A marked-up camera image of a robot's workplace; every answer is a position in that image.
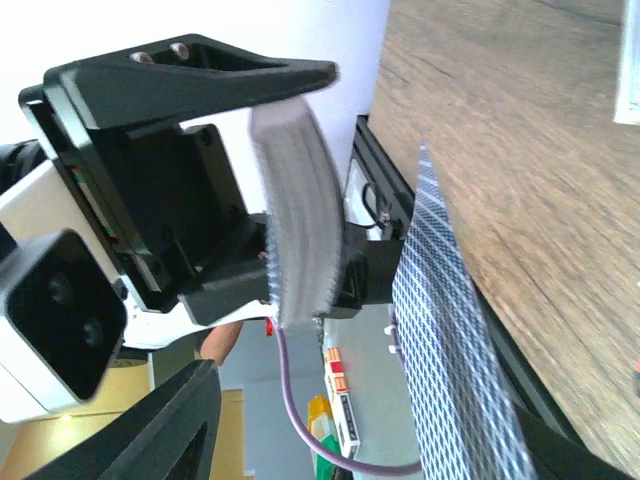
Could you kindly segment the blue playing card deck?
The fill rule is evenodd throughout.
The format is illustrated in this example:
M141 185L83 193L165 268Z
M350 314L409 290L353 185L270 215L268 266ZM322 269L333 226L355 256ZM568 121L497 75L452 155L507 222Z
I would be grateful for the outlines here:
M283 315L280 328L296 313L334 302L343 268L345 217L340 182L316 117L306 100L288 100L252 109L250 139L267 202L267 227L282 277L297 283L302 299Z

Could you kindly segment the blue card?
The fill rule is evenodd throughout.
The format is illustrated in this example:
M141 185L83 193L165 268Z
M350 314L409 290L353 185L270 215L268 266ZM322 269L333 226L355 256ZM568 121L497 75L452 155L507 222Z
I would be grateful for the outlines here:
M426 478L535 478L425 145L392 298Z

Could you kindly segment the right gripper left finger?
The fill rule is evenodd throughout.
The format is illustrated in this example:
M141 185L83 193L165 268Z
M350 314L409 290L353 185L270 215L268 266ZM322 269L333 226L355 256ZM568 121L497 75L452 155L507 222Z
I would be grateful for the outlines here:
M214 362L194 360L31 479L207 479L221 410Z

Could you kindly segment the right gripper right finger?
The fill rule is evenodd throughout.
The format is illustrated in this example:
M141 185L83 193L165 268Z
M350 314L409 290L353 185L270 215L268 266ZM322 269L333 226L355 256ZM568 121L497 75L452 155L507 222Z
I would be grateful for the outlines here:
M625 472L558 434L519 405L515 410L538 479L632 480Z

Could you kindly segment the brown poker chip stack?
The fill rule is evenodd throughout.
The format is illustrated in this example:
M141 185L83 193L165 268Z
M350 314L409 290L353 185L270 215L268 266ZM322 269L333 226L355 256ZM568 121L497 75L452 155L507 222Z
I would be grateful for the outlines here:
M632 375L633 392L636 398L640 398L640 363L637 362Z

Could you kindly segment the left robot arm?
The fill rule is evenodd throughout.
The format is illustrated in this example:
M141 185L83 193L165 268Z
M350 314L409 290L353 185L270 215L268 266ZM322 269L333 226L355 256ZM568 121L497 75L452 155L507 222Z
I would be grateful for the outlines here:
M203 292L215 311L269 294L251 214L210 114L329 86L330 61L261 56L189 34L48 70L19 104L36 138L1 149L8 189L46 161L107 271L151 312Z

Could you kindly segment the blue playing card deck box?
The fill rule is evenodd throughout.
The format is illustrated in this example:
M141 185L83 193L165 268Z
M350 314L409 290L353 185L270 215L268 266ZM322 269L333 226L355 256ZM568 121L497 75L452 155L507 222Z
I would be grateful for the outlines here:
M614 121L639 125L639 0L628 0L621 22Z

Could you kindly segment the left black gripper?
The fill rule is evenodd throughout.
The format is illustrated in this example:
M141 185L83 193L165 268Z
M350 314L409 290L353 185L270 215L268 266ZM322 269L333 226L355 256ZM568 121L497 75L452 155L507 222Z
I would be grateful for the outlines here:
M49 69L18 101L141 305L180 299L197 325L233 314L283 325L298 284L282 277L264 214L250 214L213 125L184 122L321 90L332 61L258 55L197 34ZM346 224L334 303L294 321L351 318L368 295L368 239Z

